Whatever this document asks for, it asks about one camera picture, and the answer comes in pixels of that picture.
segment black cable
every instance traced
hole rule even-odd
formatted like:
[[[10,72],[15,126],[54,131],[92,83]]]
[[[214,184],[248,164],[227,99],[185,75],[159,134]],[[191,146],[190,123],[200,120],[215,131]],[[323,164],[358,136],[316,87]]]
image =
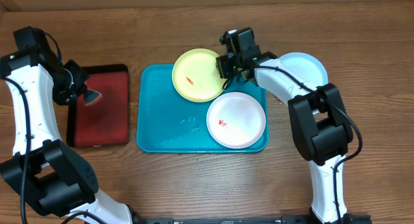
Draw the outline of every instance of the black cable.
[[[55,44],[56,50],[58,52],[58,64],[62,65],[62,53],[60,52],[58,42],[52,37],[51,34],[45,32],[45,35],[47,35],[53,41],[53,43]]]
[[[304,85],[303,83],[299,82],[299,80],[297,80],[295,77],[293,77],[293,75],[291,75],[290,73],[288,73],[287,71],[284,71],[283,69],[280,69],[278,67],[271,67],[271,66],[258,66],[256,67],[256,69],[272,69],[275,70],[277,72],[281,72],[284,75],[288,76],[293,82],[297,83],[302,89],[308,91],[308,92],[314,92],[314,90],[312,90],[311,88],[307,87],[306,85]],[[352,126],[352,128],[355,131],[356,137],[358,138],[358,148],[356,149],[355,153],[353,153],[352,155],[342,159],[341,161],[337,162],[333,168],[333,174],[334,174],[334,202],[335,202],[335,206],[336,206],[336,214],[338,215],[338,220],[339,220],[339,224],[342,224],[342,219],[341,219],[341,212],[339,210],[339,202],[338,202],[338,188],[337,188],[337,182],[336,182],[336,173],[338,172],[338,167],[339,165],[341,165],[342,163],[353,159],[354,157],[356,157],[362,150],[362,136],[360,133],[360,130],[356,127],[355,123],[351,120],[351,118],[349,118],[348,115],[346,115],[339,107],[330,104],[325,97],[320,96],[320,98],[326,102],[328,105],[330,105],[332,108],[334,108],[335,110],[337,110],[337,112],[339,112],[339,114],[341,114],[347,121],[348,123]]]
[[[81,215],[88,216],[88,217],[92,218],[93,220],[95,220],[99,224],[107,224],[106,222],[102,221],[100,218],[98,218],[95,215],[93,215],[89,212],[86,212],[86,211],[79,211],[79,212],[76,212],[76,213],[70,215],[67,219],[65,219],[65,221],[62,221],[61,224],[66,224],[70,220],[74,219],[77,216],[81,216]]]
[[[28,170],[28,158],[30,153],[30,147],[32,143],[32,133],[30,130],[30,117],[28,111],[28,102],[26,98],[25,91],[21,88],[17,82],[9,79],[9,78],[2,78],[2,80],[6,80],[13,84],[20,92],[20,95],[23,99],[23,105],[25,107],[25,118],[26,118],[26,154],[25,154],[25,161],[23,163],[23,174],[21,176],[21,186],[20,186],[20,215],[21,215],[21,222],[23,224],[27,224],[26,218],[26,206],[25,206],[25,199],[26,199],[26,180],[27,180],[27,170]]]
[[[226,81],[224,82],[224,84],[223,84],[223,87],[222,87],[222,89],[223,90],[226,90],[227,88],[229,88],[230,87],[230,85],[232,84],[232,82],[233,82],[233,79],[235,78],[235,77],[237,77],[237,82],[240,82],[240,77],[241,77],[241,74],[243,73],[243,72],[246,72],[247,70],[249,70],[249,69],[242,69],[242,70],[240,70],[240,71],[237,71],[235,74],[233,74],[233,76],[231,76],[230,78],[227,78],[226,79]]]

